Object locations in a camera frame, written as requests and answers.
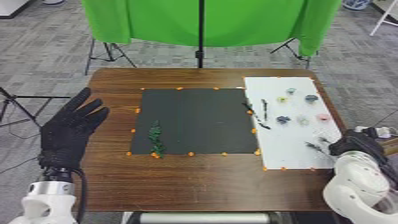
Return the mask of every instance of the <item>green backdrop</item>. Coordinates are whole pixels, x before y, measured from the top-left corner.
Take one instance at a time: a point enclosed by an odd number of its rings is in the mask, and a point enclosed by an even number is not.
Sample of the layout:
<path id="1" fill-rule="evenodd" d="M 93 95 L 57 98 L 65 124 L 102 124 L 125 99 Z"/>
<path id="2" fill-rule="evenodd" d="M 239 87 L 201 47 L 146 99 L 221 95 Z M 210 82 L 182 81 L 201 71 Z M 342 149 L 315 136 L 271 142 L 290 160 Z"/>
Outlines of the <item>green backdrop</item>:
<path id="1" fill-rule="evenodd" d="M 132 38 L 198 46 L 200 0 L 84 0 L 95 38 Z M 301 55 L 320 48 L 342 0 L 207 0 L 205 46 L 301 40 Z"/>

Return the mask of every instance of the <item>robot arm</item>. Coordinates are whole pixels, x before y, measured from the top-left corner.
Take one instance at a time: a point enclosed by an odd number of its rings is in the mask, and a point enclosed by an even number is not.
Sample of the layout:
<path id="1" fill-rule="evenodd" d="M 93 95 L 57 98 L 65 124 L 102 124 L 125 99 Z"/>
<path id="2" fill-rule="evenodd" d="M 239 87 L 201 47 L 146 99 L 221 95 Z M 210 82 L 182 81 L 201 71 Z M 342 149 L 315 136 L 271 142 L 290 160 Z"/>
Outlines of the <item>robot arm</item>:
<path id="1" fill-rule="evenodd" d="M 82 222 L 84 211 L 79 212 L 77 220 L 72 215 L 77 201 L 72 173 L 84 177 L 81 161 L 89 137 L 109 116 L 109 108 L 98 110 L 100 99 L 82 106 L 89 96 L 91 89 L 86 88 L 42 128 L 40 165 L 45 172 L 42 181 L 31 184 L 29 195 L 22 200 L 24 216 L 11 224 L 77 224 Z"/>
<path id="2" fill-rule="evenodd" d="M 379 147 L 370 151 L 372 145 L 377 145 L 376 140 L 351 131 L 347 136 L 329 147 L 331 152 L 340 151 L 342 154 L 335 165 L 336 176 L 324 189 L 326 202 L 354 224 L 397 224 L 398 213 L 386 214 L 374 208 L 393 192 L 384 176 L 386 170 L 388 176 L 395 176 L 388 169 L 388 159 Z"/>

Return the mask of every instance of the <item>white paper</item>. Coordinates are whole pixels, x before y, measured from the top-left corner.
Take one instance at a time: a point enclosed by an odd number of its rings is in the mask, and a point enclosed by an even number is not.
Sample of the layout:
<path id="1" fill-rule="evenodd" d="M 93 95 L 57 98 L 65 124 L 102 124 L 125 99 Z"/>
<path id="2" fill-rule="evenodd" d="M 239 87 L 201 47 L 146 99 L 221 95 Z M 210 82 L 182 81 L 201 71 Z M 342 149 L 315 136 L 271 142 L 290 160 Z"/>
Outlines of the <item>white paper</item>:
<path id="1" fill-rule="evenodd" d="M 296 88 L 296 94 L 290 95 L 287 90 Z M 272 130 L 267 130 L 255 119 L 255 127 L 258 129 L 258 142 L 264 152 L 264 164 L 269 169 L 328 169 L 333 168 L 335 161 L 329 155 L 328 143 L 320 141 L 320 137 L 336 142 L 342 138 L 340 128 L 333 120 L 320 121 L 319 114 L 329 114 L 329 109 L 322 96 L 317 91 L 315 83 L 308 77 L 248 77 L 246 78 L 246 94 L 253 104 L 253 109 L 262 121 L 265 120 L 264 103 L 267 100 L 269 119 L 265 124 Z M 312 104 L 306 102 L 306 96 L 317 95 L 320 100 Z M 281 103 L 280 97 L 288 97 L 288 101 Z M 278 122 L 278 117 L 288 116 L 292 121 L 287 124 Z M 304 116 L 310 125 L 301 125 L 297 118 Z M 306 146 L 306 142 L 322 146 L 326 153 L 319 152 Z"/>

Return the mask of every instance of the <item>black mat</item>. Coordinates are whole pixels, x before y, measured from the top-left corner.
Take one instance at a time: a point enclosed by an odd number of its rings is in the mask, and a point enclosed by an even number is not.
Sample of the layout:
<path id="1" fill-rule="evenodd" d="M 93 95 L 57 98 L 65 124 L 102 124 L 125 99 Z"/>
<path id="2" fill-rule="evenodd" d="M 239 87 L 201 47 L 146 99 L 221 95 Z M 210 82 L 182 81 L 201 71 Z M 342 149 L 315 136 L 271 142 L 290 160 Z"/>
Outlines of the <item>black mat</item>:
<path id="1" fill-rule="evenodd" d="M 258 140 L 241 89 L 153 89 L 143 94 L 132 153 L 152 153 L 150 128 L 161 121 L 166 154 L 253 153 Z"/>

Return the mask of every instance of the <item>black glove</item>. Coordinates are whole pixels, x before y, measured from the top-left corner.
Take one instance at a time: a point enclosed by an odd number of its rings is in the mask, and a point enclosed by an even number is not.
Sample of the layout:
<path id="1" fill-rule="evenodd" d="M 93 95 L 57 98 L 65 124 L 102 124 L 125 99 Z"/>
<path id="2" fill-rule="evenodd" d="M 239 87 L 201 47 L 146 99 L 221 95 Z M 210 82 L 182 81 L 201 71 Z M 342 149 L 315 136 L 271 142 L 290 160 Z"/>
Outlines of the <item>black glove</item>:
<path id="1" fill-rule="evenodd" d="M 329 145 L 331 155 L 340 156 L 349 151 L 365 152 L 376 159 L 386 177 L 392 180 L 393 187 L 398 187 L 398 175 L 384 156 L 384 148 L 376 139 L 365 134 L 349 130 L 340 141 Z"/>
<path id="2" fill-rule="evenodd" d="M 86 88 L 42 128 L 42 167 L 81 169 L 89 137 L 109 116 L 107 107 L 93 112 L 104 104 L 100 99 L 81 108 L 89 96 Z"/>
<path id="3" fill-rule="evenodd" d="M 384 148 L 376 139 L 365 134 L 349 130 L 340 141 L 329 146 L 331 155 L 340 156 L 349 151 L 361 151 L 372 155 L 379 164 L 388 163 Z"/>

